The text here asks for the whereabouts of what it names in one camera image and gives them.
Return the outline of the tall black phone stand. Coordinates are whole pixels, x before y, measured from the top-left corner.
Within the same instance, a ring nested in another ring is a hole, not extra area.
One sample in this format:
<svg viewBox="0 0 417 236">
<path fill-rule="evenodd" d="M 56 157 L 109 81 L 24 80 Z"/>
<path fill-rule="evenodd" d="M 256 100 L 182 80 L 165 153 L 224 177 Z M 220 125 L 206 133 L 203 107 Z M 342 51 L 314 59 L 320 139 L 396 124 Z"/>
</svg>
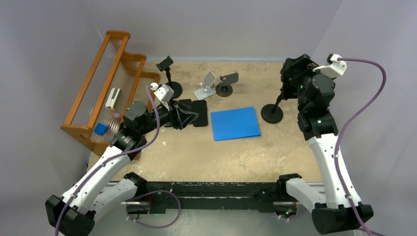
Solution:
<svg viewBox="0 0 417 236">
<path fill-rule="evenodd" d="M 283 119 L 283 111 L 279 107 L 279 103 L 282 101 L 282 95 L 277 97 L 274 104 L 266 104 L 261 109 L 262 119 L 271 124 L 277 124 Z"/>
</svg>

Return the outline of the black round-base phone stand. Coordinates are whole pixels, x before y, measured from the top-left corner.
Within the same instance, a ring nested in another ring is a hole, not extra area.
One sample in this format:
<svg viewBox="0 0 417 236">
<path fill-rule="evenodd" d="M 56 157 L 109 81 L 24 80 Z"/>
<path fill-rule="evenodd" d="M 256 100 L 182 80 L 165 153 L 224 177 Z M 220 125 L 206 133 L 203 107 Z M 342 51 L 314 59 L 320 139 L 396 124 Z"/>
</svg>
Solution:
<svg viewBox="0 0 417 236">
<path fill-rule="evenodd" d="M 173 99 L 176 99 L 176 98 L 179 98 L 181 96 L 183 89 L 182 89 L 182 86 L 181 86 L 180 83 L 172 81 L 170 66 L 173 63 L 174 63 L 174 61 L 172 60 L 172 58 L 170 56 L 167 56 L 162 62 L 156 64 L 156 67 L 158 68 L 158 70 L 160 72 L 165 71 L 166 77 L 167 77 L 167 80 L 168 80 L 166 85 L 170 86 L 174 90 Z"/>
</svg>

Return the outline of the black smartphone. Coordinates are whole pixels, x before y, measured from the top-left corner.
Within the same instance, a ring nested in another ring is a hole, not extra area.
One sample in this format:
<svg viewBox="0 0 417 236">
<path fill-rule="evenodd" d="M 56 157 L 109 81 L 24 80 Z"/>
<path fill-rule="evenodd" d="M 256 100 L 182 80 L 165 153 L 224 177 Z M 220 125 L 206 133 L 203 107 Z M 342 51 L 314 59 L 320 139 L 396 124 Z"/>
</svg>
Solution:
<svg viewBox="0 0 417 236">
<path fill-rule="evenodd" d="M 179 107 L 186 111 L 191 112 L 192 111 L 192 100 L 191 99 L 180 99 L 178 100 Z"/>
</svg>

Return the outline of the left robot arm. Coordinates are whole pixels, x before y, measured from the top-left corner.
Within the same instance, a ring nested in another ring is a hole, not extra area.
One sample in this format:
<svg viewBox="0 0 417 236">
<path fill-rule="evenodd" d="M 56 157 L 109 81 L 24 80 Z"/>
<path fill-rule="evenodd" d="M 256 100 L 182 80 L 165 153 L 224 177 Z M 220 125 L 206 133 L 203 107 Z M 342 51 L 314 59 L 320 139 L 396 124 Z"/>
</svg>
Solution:
<svg viewBox="0 0 417 236">
<path fill-rule="evenodd" d="M 113 207 L 126 200 L 141 201 L 162 189 L 149 191 L 147 181 L 135 173 L 128 173 L 109 190 L 113 176 L 129 164 L 151 142 L 145 135 L 159 132 L 169 123 L 182 130 L 191 124 L 198 113 L 191 106 L 170 100 L 168 106 L 154 106 L 150 112 L 143 102 L 134 102 L 123 116 L 120 131 L 110 141 L 99 161 L 61 196 L 51 195 L 45 203 L 48 221 L 55 235 L 87 236 L 95 223 Z"/>
</svg>

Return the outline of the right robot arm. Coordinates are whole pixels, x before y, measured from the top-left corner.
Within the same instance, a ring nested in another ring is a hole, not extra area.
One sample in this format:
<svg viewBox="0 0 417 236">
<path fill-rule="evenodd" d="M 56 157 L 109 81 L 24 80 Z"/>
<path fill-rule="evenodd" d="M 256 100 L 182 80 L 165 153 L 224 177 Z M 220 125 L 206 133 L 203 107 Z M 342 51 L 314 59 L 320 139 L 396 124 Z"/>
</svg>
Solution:
<svg viewBox="0 0 417 236">
<path fill-rule="evenodd" d="M 292 197 L 301 203 L 323 235 L 363 229 L 374 215 L 351 182 L 340 151 L 342 132 L 329 110 L 335 79 L 346 69 L 339 55 L 330 55 L 327 65 L 320 66 L 304 54 L 286 59 L 280 71 L 281 96 L 298 102 L 298 126 L 313 151 L 325 193 L 313 189 L 298 174 L 280 176 L 276 193 L 282 200 Z"/>
</svg>

